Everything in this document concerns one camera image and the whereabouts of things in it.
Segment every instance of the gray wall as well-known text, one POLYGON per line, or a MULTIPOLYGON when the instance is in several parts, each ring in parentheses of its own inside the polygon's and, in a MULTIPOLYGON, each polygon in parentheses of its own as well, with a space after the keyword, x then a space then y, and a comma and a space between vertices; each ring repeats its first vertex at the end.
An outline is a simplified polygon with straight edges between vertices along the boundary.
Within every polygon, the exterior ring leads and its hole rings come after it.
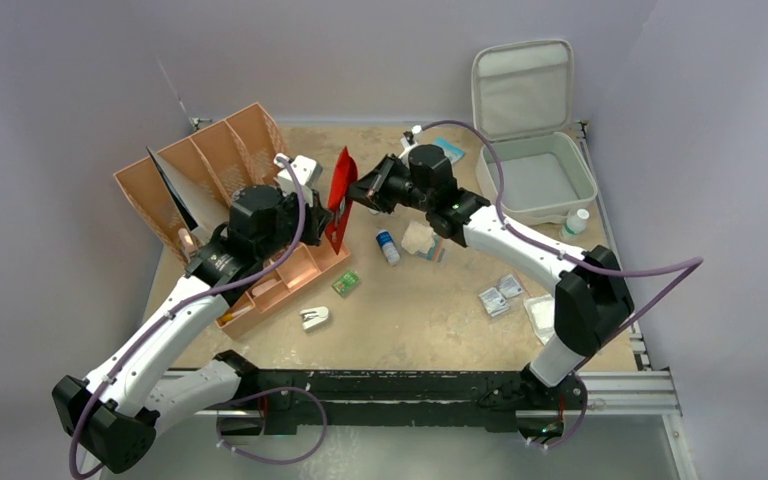
POLYGON ((706 257, 642 322, 700 476, 768 478, 768 2, 660 0, 591 138, 626 266, 706 257))
POLYGON ((133 332, 160 242, 111 174, 186 119, 124 0, 0 2, 0 478, 65 478, 50 391, 133 332))
POLYGON ((562 37, 587 118, 655 0, 131 0, 191 114, 259 101, 285 121, 471 118, 479 50, 562 37))

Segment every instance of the work surface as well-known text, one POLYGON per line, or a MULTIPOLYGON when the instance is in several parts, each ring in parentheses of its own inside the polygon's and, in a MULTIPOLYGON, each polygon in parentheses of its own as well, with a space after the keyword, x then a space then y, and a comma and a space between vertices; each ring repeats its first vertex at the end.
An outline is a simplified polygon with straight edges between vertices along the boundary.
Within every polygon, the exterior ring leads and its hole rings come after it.
MULTIPOLYGON (((399 153, 405 127, 284 127, 293 154, 316 159, 323 166, 317 188, 327 192, 334 163, 348 146, 360 175, 387 153, 399 153)), ((424 141, 443 137, 466 152, 454 172, 460 186, 479 192, 475 162, 480 142, 457 128, 438 128, 424 141)), ((589 249, 606 245, 596 205, 590 206, 588 229, 574 242, 589 249)), ((217 353, 233 349, 261 368, 519 370, 542 348, 523 307, 527 294, 511 300, 511 310, 490 319, 478 293, 509 273, 518 273, 487 254, 446 242, 440 263, 401 251, 402 261, 387 264, 375 235, 390 231, 398 245, 410 220, 425 223, 421 212, 397 207, 392 215, 372 215, 356 205, 345 243, 352 257, 320 283, 288 300, 258 327, 232 340, 215 324, 206 328, 175 362, 177 368, 199 368, 217 353), (341 298, 331 284, 348 269, 361 284, 341 298), (302 330, 299 310, 325 306, 330 323, 311 333, 302 330)), ((536 230, 557 238, 558 225, 536 230)), ((160 306, 183 269, 167 250, 161 256, 146 306, 146 316, 160 306)), ((546 292, 523 274, 517 277, 531 296, 546 292)), ((584 367, 591 371, 637 370, 627 334, 620 335, 584 367)))

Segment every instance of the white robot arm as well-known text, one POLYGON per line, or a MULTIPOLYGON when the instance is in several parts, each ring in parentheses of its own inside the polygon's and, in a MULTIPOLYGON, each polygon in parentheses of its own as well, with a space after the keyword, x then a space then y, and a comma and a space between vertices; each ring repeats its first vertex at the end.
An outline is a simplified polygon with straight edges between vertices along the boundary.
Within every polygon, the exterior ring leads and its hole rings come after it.
MULTIPOLYGON (((426 212, 429 223, 442 237, 497 257, 553 292, 557 335, 522 372, 514 372, 518 379, 514 383, 521 382, 522 389, 560 391, 561 383, 569 378, 570 372, 598 351, 608 334, 628 318, 633 303, 621 279, 593 276, 568 260, 548 255, 514 237, 507 226, 513 225, 540 242, 597 266, 618 269, 615 257, 605 248, 585 252, 510 220, 510 223, 500 223, 486 199, 457 188, 451 163, 439 147, 417 146, 407 152, 407 157, 407 162, 392 155, 385 157, 370 174, 349 187, 347 198, 387 213, 392 212, 396 204, 420 209, 426 212)), ((304 187, 306 222, 302 240, 318 244, 325 225, 332 218, 330 212, 320 207, 318 193, 311 188, 321 169, 306 157, 296 157, 292 165, 304 187)), ((214 232, 163 305, 134 337, 83 379, 66 376, 54 388, 55 405, 68 434, 76 434, 78 417, 90 409, 92 415, 78 439, 114 473, 133 466, 157 435, 197 411, 247 396, 252 389, 261 391, 281 385, 280 381, 253 382, 257 367, 233 352, 221 354, 204 368, 173 382, 159 383, 196 335, 251 285, 205 296, 188 304, 171 319, 168 310, 182 299, 261 270, 266 259, 290 243, 298 225, 298 197, 286 170, 279 174, 277 183, 278 186, 247 187, 235 195, 227 226, 220 226, 214 232), (157 322, 160 322, 159 328, 132 352, 117 377, 107 379, 113 365, 157 322), (114 381, 94 405, 89 405, 91 395, 107 380, 114 381)), ((511 372, 496 373, 507 379, 511 372)), ((384 372, 364 374, 369 378, 385 376, 384 372)), ((308 376, 312 378, 314 373, 305 374, 304 378, 308 376)), ((481 388, 490 388, 487 380, 477 381, 481 388)), ((341 391, 333 385, 329 388, 341 391)), ((414 386, 406 384, 400 388, 408 391, 414 386)), ((428 391, 427 386, 416 388, 428 391)), ((446 392, 460 399, 456 403, 466 401, 460 393, 446 392)), ((481 398, 468 403, 485 408, 482 404, 485 397, 481 398)), ((527 408, 523 407, 524 397, 517 398, 516 408, 527 408)))

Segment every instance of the cardboard divider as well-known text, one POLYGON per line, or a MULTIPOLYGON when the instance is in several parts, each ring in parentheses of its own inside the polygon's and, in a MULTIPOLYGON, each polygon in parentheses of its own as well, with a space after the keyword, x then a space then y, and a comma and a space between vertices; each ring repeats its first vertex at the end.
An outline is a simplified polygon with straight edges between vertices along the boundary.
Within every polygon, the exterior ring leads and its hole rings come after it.
POLYGON ((190 138, 207 159, 208 167, 221 185, 223 197, 229 206, 234 192, 247 185, 256 184, 246 169, 245 158, 227 123, 217 122, 194 133, 190 138))
POLYGON ((345 245, 340 248, 340 253, 334 253, 334 249, 328 242, 322 242, 322 245, 318 247, 308 247, 308 252, 321 272, 330 269, 351 255, 345 245))
POLYGON ((290 289, 284 282, 278 281, 269 283, 268 286, 258 292, 258 295, 252 295, 254 306, 261 312, 266 311, 278 304, 281 300, 290 296, 290 289))
POLYGON ((225 203, 225 206, 230 205, 211 175, 207 159, 190 137, 173 143, 157 153, 211 198, 219 203, 225 203))
POLYGON ((175 257, 186 264, 178 238, 178 229, 186 228, 186 225, 151 159, 144 158, 114 176, 134 210, 175 257))
POLYGON ((298 290, 322 273, 310 256, 306 245, 299 245, 287 261, 276 270, 290 291, 298 290))
POLYGON ((255 103, 226 118, 225 122, 236 134, 239 144, 245 145, 249 158, 244 161, 254 183, 272 183, 280 170, 272 163, 275 154, 290 156, 275 120, 255 103))

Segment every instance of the small white bottle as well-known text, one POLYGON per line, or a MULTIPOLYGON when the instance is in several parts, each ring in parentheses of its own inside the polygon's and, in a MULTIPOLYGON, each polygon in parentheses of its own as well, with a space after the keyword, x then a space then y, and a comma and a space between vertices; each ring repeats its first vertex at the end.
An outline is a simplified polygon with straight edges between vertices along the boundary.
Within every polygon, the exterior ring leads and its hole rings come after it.
POLYGON ((587 228, 588 219, 590 212, 583 208, 571 211, 561 227, 561 240, 575 240, 587 228))
POLYGON ((393 237, 390 236, 390 232, 383 229, 379 230, 375 240, 378 241, 378 246, 381 247, 381 251, 387 257, 387 263, 391 267, 395 267, 402 257, 399 255, 399 251, 396 250, 396 244, 393 243, 393 237))

